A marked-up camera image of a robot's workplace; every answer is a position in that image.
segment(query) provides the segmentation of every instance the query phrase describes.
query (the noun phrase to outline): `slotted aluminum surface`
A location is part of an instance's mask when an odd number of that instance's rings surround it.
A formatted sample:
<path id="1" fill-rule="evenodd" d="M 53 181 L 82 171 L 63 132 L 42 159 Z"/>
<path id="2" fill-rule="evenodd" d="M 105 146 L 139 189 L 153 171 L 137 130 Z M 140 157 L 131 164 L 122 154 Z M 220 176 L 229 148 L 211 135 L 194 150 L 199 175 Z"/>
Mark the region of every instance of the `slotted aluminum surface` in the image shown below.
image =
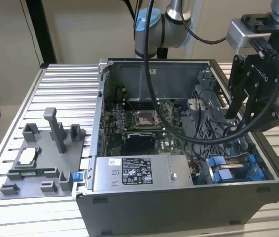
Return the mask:
<path id="1" fill-rule="evenodd" d="M 229 77 L 231 64 L 221 64 Z M 51 65 L 38 74 L 37 82 L 27 95 L 16 121 L 0 147 L 0 187 L 6 177 L 2 175 L 11 167 L 17 149 L 22 142 L 21 129 L 27 122 L 37 122 L 47 129 L 42 120 L 46 106 L 58 108 L 57 118 L 69 126 L 80 123 L 87 130 L 85 147 L 80 168 L 88 166 L 88 146 L 92 131 L 93 109 L 97 96 L 97 66 Z M 279 126 L 264 133 L 279 156 Z M 0 236 L 88 236 L 76 202 L 72 197 L 49 197 L 22 200 L 0 200 Z M 261 208 L 248 224 L 243 226 L 219 227 L 150 237 L 279 237 L 279 202 Z"/>

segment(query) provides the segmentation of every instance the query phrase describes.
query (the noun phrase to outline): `blue tab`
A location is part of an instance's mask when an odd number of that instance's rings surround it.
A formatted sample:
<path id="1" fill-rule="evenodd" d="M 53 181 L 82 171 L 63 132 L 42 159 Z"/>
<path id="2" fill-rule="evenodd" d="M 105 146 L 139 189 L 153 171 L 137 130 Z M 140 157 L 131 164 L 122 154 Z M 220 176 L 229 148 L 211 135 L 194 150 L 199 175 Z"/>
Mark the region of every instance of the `blue tab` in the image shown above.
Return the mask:
<path id="1" fill-rule="evenodd" d="M 214 173 L 214 179 L 215 179 L 215 181 L 218 182 L 218 183 L 222 180 L 222 179 L 220 178 L 220 175 L 219 175 L 218 171 Z"/>
<path id="2" fill-rule="evenodd" d="M 209 164 L 210 164 L 211 167 L 215 166 L 215 161 L 214 161 L 213 157 L 209 158 Z"/>
<path id="3" fill-rule="evenodd" d="M 218 170 L 218 173 L 222 178 L 222 180 L 228 180 L 233 178 L 232 173 L 230 172 L 229 169 L 220 169 Z"/>
<path id="4" fill-rule="evenodd" d="M 249 160 L 250 160 L 250 163 L 252 163 L 252 164 L 254 164 L 256 162 L 256 158 L 254 157 L 253 154 L 250 154 Z"/>
<path id="5" fill-rule="evenodd" d="M 219 183 L 233 179 L 233 176 L 229 169 L 220 169 L 214 173 L 214 178 L 215 181 Z"/>
<path id="6" fill-rule="evenodd" d="M 135 23 L 136 31 L 144 31 L 145 30 L 145 22 L 146 22 L 147 8 L 139 11 L 138 19 Z M 153 8 L 150 17 L 149 27 L 154 26 L 160 19 L 161 12 L 158 8 Z"/>
<path id="7" fill-rule="evenodd" d="M 213 158 L 215 160 L 216 165 L 225 165 L 226 164 L 226 160 L 223 156 L 214 156 Z"/>
<path id="8" fill-rule="evenodd" d="M 74 182 L 80 182 L 84 180 L 84 173 L 76 172 L 72 177 Z"/>

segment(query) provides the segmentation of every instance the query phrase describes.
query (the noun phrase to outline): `power supply label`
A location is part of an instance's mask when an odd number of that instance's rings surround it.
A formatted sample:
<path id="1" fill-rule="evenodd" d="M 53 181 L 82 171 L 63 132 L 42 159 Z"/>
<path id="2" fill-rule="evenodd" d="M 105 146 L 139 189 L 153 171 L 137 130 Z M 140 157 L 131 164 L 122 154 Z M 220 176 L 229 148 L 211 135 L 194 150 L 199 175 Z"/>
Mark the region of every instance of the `power supply label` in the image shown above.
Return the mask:
<path id="1" fill-rule="evenodd" d="M 122 183 L 124 185 L 152 184 L 150 158 L 122 159 Z"/>

